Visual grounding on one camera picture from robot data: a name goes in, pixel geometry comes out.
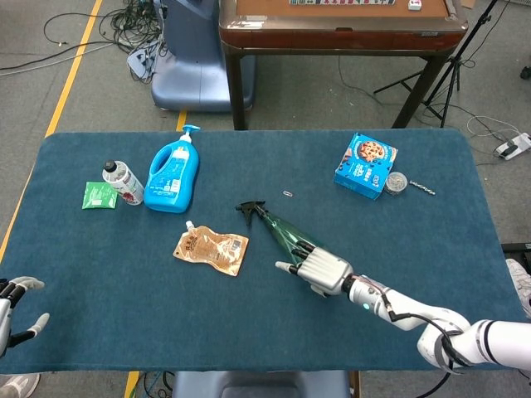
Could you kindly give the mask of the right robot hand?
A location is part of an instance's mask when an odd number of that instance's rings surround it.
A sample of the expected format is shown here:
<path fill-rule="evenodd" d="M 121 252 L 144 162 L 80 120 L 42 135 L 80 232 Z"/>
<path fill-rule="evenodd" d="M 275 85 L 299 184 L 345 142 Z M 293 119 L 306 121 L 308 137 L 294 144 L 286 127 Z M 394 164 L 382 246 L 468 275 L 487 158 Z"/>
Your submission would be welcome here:
<path fill-rule="evenodd" d="M 323 297 L 341 294 L 343 282 L 353 274 L 349 262 L 305 240 L 297 241 L 291 254 L 300 262 L 276 261 L 275 267 L 302 278 Z"/>

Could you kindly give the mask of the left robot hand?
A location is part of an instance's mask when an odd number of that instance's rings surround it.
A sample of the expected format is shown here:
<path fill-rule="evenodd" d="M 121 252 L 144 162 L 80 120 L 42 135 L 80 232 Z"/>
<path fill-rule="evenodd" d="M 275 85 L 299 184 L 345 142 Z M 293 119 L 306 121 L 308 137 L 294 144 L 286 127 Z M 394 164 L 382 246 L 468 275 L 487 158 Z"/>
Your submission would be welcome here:
<path fill-rule="evenodd" d="M 43 313 L 26 331 L 12 333 L 12 313 L 20 299 L 28 290 L 43 289 L 45 285 L 43 281 L 30 276 L 1 279 L 1 357 L 7 349 L 33 339 L 46 327 L 49 313 Z"/>

